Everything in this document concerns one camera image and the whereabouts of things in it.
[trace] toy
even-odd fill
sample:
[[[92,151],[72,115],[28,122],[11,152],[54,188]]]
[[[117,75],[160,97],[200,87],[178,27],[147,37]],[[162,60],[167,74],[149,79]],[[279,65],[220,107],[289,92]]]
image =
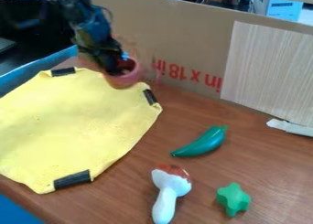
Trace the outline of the toy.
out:
[[[176,165],[159,165],[151,172],[152,180],[160,189],[152,218],[156,224],[168,224],[175,213],[177,197],[185,196],[192,187],[189,174]]]
[[[195,142],[171,152],[173,156],[194,156],[208,153],[221,145],[225,140],[227,126],[212,126]]]
[[[248,210],[251,198],[241,190],[237,183],[230,183],[228,187],[221,187],[216,192],[216,200],[226,208],[229,217],[236,216],[238,211]]]

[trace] cardboard wall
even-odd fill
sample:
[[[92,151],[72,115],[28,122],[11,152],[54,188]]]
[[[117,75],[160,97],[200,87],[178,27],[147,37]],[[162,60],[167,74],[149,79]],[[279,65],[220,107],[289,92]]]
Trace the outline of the cardboard wall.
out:
[[[113,13],[113,34],[162,80],[220,97],[235,21],[313,34],[313,27],[178,0],[93,0]]]

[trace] toy mushroom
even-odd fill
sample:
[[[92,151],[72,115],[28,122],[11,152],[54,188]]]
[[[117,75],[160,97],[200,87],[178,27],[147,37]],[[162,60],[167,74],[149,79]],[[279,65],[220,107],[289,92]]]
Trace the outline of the toy mushroom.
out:
[[[177,197],[183,197],[191,190],[190,176],[176,165],[158,165],[151,175],[160,189],[152,208],[152,219],[156,224],[168,224],[174,217]]]

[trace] green star toy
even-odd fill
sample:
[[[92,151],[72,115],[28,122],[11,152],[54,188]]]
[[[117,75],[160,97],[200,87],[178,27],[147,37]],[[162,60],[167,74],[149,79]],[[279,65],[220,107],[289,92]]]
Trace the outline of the green star toy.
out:
[[[251,202],[250,196],[242,191],[237,183],[219,188],[216,192],[216,200],[225,206],[229,217],[235,217],[238,211],[248,210]]]

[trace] wood panel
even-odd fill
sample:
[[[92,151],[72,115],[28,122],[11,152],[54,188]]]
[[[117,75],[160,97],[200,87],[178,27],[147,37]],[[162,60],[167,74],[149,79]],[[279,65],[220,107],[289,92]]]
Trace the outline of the wood panel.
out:
[[[168,86],[154,90],[164,111],[134,150],[93,183],[37,195],[0,176],[0,193],[47,223],[147,224],[158,193],[150,172],[169,163],[193,179],[191,192],[178,200],[174,224],[313,222],[311,139],[268,128],[267,115],[242,106]],[[194,158],[169,155],[214,124],[229,126],[220,149]],[[234,219],[214,202],[216,189],[230,182],[240,183],[253,200]]]
[[[313,126],[313,37],[236,22],[221,98]]]

